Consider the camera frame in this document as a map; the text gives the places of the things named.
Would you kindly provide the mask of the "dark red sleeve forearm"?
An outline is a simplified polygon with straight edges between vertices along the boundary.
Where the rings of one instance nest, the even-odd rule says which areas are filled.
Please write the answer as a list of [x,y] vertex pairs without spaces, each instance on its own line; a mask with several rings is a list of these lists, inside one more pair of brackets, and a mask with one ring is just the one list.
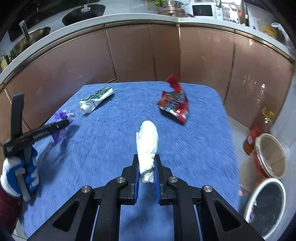
[[21,212],[21,198],[12,197],[1,186],[1,221],[12,234],[16,228],[16,223]]

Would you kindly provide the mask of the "blue white gloved left hand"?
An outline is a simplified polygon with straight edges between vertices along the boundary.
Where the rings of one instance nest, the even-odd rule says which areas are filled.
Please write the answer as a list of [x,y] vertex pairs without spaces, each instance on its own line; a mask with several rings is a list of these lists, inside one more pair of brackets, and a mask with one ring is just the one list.
[[1,175],[1,186],[4,191],[14,198],[22,196],[22,185],[24,184],[28,193],[36,191],[39,185],[39,173],[36,156],[37,151],[33,147],[25,149],[25,156],[6,158],[3,163]]

